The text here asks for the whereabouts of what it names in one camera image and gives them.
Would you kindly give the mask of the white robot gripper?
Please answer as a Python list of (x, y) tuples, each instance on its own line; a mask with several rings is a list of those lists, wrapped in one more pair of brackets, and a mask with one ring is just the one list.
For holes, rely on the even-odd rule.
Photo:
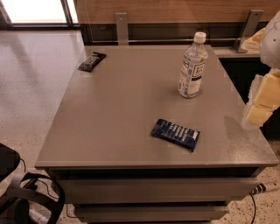
[[(280, 11), (252, 37), (241, 44), (248, 52), (260, 50), (261, 62), (270, 68), (280, 68)], [(248, 93), (241, 126), (246, 130), (262, 127), (280, 107), (280, 71), (264, 76), (257, 74)]]

